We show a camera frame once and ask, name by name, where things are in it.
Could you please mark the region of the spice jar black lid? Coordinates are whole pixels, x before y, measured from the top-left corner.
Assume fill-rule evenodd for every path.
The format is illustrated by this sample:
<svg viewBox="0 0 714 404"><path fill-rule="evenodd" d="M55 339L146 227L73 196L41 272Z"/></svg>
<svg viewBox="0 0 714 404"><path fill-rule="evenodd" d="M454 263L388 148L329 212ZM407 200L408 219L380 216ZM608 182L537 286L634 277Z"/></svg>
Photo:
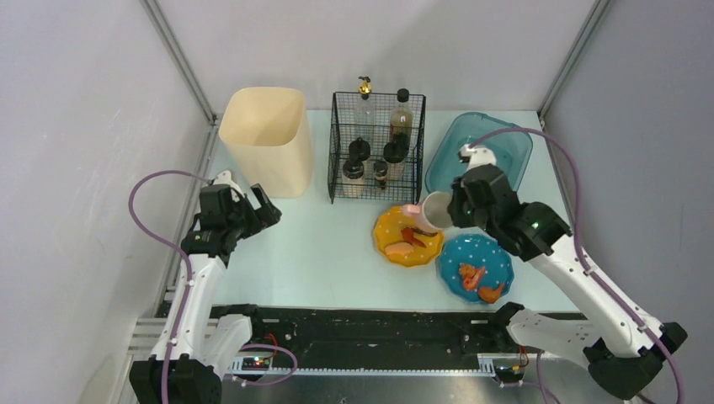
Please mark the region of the spice jar black lid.
<svg viewBox="0 0 714 404"><path fill-rule="evenodd" d="M358 198L365 190L365 166L360 159L349 158L342 167L342 192L346 198Z"/></svg>
<svg viewBox="0 0 714 404"><path fill-rule="evenodd" d="M349 143L348 159L353 162L364 162L370 158L371 147L370 143L358 137Z"/></svg>
<svg viewBox="0 0 714 404"><path fill-rule="evenodd" d="M398 181L402 178L404 161L409 151L409 138L405 133L396 133L383 148L383 157L387 162L387 179Z"/></svg>

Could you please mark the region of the pink white mug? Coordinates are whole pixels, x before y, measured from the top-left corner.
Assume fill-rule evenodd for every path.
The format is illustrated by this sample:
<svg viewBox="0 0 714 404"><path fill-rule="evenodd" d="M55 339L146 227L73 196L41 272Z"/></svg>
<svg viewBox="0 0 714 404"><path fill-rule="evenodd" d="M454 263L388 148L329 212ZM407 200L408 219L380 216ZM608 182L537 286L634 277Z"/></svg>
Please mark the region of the pink white mug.
<svg viewBox="0 0 714 404"><path fill-rule="evenodd" d="M437 191L429 194L417 205L403 205L401 212L406 217L412 218L420 231L426 233L444 231L454 225L448 211L451 200L451 193Z"/></svg>

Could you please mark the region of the yellow dotted plate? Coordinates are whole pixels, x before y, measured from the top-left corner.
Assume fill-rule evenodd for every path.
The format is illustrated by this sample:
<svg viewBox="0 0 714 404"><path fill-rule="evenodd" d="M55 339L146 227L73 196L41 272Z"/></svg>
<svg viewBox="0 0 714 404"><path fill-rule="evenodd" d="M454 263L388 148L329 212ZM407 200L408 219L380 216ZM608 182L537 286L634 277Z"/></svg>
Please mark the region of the yellow dotted plate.
<svg viewBox="0 0 714 404"><path fill-rule="evenodd" d="M372 234L376 250L388 262L404 268L419 267L432 263L443 251L445 235L442 231L438 231L439 235L432 239L432 245L427 251L414 251L407 256L387 256L384 253L384 248L388 244L402 239L401 229L403 227L412 226L415 226L414 220L402 214L401 206L393 206L386 210L378 217L373 228Z"/></svg>

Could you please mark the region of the small pepper shaker jar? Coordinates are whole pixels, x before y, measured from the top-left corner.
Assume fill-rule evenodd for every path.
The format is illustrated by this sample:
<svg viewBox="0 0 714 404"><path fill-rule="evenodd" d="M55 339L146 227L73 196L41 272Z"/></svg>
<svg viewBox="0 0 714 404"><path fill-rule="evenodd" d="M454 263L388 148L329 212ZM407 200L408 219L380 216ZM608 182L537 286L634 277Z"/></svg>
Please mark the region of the small pepper shaker jar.
<svg viewBox="0 0 714 404"><path fill-rule="evenodd" d="M388 163L383 160L374 162L373 164L373 179L375 186L384 191L387 185L388 178Z"/></svg>

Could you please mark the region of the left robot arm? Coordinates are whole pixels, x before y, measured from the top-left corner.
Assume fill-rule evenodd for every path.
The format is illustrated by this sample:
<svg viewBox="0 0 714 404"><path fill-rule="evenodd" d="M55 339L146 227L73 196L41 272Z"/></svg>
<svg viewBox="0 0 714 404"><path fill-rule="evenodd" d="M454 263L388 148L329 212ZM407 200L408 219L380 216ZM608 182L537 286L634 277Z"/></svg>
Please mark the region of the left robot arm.
<svg viewBox="0 0 714 404"><path fill-rule="evenodd" d="M148 359L132 364L129 381L140 403L218 403L222 379L252 337L247 316L228 315L206 333L212 300L237 242L277 224L281 212L260 184L259 206L231 181L200 191L200 211L180 244L179 284L165 328Z"/></svg>

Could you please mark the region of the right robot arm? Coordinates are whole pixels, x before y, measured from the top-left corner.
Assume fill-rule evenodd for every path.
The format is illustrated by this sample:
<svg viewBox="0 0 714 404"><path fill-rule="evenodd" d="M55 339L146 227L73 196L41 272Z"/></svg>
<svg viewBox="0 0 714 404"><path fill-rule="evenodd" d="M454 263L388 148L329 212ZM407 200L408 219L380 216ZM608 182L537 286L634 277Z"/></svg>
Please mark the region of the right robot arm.
<svg viewBox="0 0 714 404"><path fill-rule="evenodd" d="M585 323L543 317L508 303L504 324L519 344L585 368L610 395L631 400L674 362L687 331L661 322L630 299L578 245L549 205L522 202L493 164L470 168L451 183L447 211L459 228L479 227L507 253L544 274L586 317Z"/></svg>

